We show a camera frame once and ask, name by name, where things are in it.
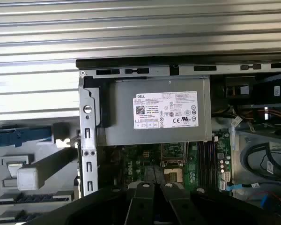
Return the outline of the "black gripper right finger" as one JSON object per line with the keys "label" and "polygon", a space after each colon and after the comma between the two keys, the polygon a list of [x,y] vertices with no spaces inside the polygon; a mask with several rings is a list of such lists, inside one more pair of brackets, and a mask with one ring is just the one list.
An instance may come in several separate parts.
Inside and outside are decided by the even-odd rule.
{"label": "black gripper right finger", "polygon": [[281,225],[281,217],[217,191],[187,192],[176,183],[162,191],[179,225]]}

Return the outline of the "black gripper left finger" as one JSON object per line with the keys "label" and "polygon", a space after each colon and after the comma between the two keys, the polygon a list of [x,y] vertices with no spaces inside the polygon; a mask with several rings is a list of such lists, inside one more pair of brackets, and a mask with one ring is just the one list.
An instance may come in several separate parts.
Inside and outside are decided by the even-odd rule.
{"label": "black gripper left finger", "polygon": [[151,225],[154,185],[141,182],[136,189],[105,187],[45,213],[27,225]]}

